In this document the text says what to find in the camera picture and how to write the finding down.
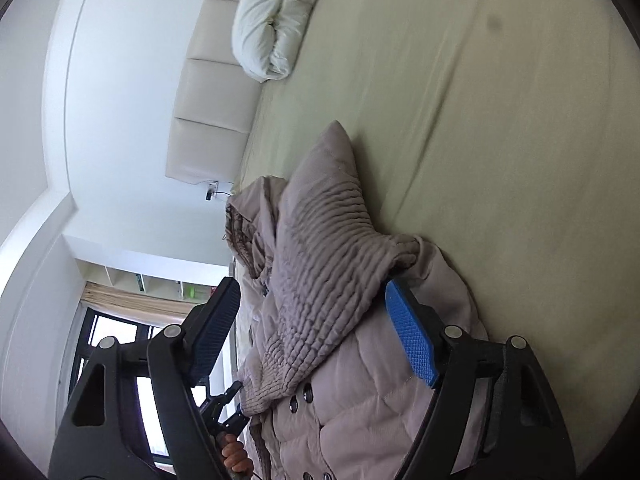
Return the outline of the person's left hand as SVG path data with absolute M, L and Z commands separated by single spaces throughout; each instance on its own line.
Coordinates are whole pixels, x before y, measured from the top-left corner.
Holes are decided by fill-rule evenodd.
M 224 466 L 241 476 L 251 476 L 254 463 L 248 457 L 244 444 L 234 434 L 224 434 L 221 442 L 221 457 Z

